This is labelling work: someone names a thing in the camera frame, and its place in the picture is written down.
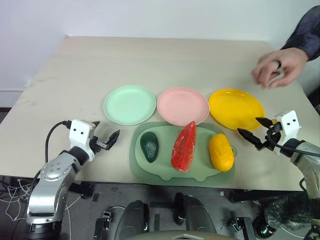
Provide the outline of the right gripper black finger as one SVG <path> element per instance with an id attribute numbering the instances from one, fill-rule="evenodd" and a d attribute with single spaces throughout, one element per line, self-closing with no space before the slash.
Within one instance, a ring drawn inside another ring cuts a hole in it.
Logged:
<path id="1" fill-rule="evenodd" d="M 274 125 L 273 121 L 266 117 L 256 117 L 255 119 L 265 128 L 271 128 Z"/>
<path id="2" fill-rule="evenodd" d="M 260 139 L 254 134 L 246 129 L 243 128 L 237 128 L 238 133 L 248 142 L 250 142 L 253 145 L 258 145 L 261 143 Z"/>

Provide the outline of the person's bare hand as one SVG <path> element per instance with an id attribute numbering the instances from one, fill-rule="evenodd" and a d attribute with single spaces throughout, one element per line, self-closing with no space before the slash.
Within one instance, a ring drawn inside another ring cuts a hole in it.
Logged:
<path id="1" fill-rule="evenodd" d="M 308 60 L 308 55 L 295 47 L 272 51 L 258 60 L 251 75 L 265 89 L 285 87 L 301 75 Z"/>

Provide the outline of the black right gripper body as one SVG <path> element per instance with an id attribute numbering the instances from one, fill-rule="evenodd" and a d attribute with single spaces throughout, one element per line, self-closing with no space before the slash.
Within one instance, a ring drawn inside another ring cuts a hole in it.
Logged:
<path id="1" fill-rule="evenodd" d="M 282 125 L 280 122 L 274 124 L 262 123 L 261 125 L 268 129 L 266 131 L 265 142 L 262 143 L 260 141 L 255 145 L 255 148 L 259 151 L 264 148 L 273 151 L 281 139 Z"/>

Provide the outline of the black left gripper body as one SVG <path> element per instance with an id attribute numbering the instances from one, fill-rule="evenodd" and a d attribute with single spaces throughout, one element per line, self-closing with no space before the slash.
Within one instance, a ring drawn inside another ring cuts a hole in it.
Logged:
<path id="1" fill-rule="evenodd" d="M 99 153 L 101 150 L 107 151 L 106 150 L 106 142 L 108 140 L 105 141 L 105 142 L 100 141 L 98 139 L 98 137 L 95 136 L 95 130 L 96 130 L 96 128 L 93 128 L 92 137 L 91 137 L 91 139 L 89 141 L 90 149 L 93 151 L 94 154 Z"/>

